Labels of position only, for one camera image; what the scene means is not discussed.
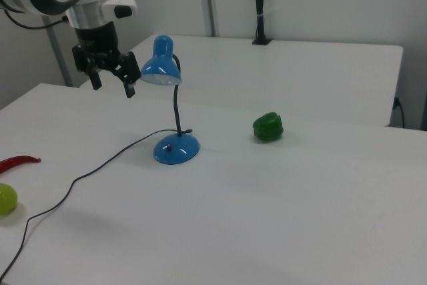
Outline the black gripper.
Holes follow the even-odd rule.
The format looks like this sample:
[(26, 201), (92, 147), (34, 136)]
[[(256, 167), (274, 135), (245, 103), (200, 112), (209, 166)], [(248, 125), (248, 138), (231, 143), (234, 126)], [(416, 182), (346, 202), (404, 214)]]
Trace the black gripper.
[(127, 98), (135, 95), (135, 83), (141, 77), (135, 55), (121, 53), (113, 22), (93, 29), (76, 29), (79, 44), (73, 49), (78, 71), (89, 76), (94, 90), (101, 88), (99, 69), (108, 70), (123, 82)]

